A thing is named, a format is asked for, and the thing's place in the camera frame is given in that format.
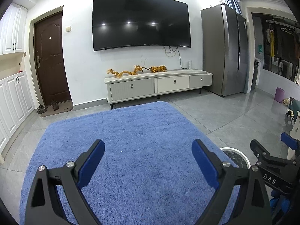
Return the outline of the blue white gloved right hand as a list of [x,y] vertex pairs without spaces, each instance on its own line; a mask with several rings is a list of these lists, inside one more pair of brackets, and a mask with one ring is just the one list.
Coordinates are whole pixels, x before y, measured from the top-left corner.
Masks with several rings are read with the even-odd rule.
[[290,210],[291,201],[276,190],[272,190],[269,201],[271,207],[272,224],[280,224]]

